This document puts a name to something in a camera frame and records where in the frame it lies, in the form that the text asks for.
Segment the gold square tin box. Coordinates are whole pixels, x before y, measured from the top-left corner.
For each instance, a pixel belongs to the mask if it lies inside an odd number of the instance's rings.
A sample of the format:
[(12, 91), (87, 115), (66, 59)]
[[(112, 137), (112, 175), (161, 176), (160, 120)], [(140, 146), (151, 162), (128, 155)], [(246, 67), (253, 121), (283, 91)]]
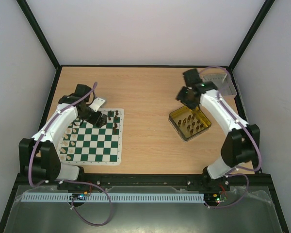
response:
[(172, 111), (168, 120), (184, 142), (190, 141), (211, 127), (210, 120), (198, 106), (193, 110), (182, 106)]

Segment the green white chess board mat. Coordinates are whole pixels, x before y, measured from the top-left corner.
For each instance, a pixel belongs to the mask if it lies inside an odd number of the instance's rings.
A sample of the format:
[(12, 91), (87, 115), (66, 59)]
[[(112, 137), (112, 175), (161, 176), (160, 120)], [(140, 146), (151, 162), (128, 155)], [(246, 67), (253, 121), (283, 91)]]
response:
[(124, 129), (124, 109), (101, 108), (108, 116), (113, 112), (111, 121), (97, 128), (92, 124), (75, 119), (66, 129), (59, 141), (57, 151), (61, 163), (77, 166), (118, 166), (121, 163)]

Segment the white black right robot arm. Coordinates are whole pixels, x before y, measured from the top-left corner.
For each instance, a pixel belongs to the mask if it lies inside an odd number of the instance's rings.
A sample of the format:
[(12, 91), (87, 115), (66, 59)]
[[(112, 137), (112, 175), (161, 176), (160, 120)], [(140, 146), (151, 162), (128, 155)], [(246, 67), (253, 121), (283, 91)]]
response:
[(241, 118), (212, 81), (205, 82), (200, 78), (197, 69), (185, 71), (183, 78), (185, 86), (178, 93), (177, 101), (191, 110), (199, 106), (206, 108), (226, 135), (219, 158), (203, 169), (203, 187), (213, 190), (219, 184), (219, 178), (228, 177), (235, 170), (248, 170), (243, 165), (254, 159), (258, 164), (252, 171), (259, 171), (262, 165), (259, 127)]

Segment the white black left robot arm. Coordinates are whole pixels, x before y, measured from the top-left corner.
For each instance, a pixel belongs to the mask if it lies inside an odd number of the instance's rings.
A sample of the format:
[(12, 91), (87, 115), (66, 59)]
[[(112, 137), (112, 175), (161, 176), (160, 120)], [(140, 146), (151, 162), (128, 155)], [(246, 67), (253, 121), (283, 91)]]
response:
[(20, 141), (20, 172), (28, 177), (31, 187), (52, 181), (74, 182), (84, 173), (80, 166), (62, 164), (57, 147), (66, 129), (76, 118), (97, 128), (106, 125), (107, 116), (99, 111), (105, 100), (94, 97), (91, 104), (88, 104), (96, 87), (97, 83), (93, 87), (78, 84), (74, 93), (60, 98), (52, 117), (34, 136)]

